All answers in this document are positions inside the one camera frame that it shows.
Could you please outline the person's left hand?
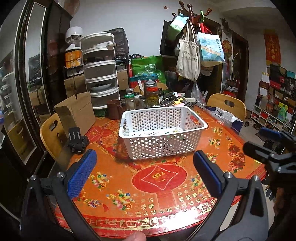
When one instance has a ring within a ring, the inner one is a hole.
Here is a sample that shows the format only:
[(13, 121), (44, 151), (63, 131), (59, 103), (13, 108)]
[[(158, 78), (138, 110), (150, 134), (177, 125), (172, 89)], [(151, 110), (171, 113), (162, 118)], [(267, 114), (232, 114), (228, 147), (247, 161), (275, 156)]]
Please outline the person's left hand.
[(134, 232), (125, 238), (123, 241), (146, 241), (147, 237), (142, 232)]

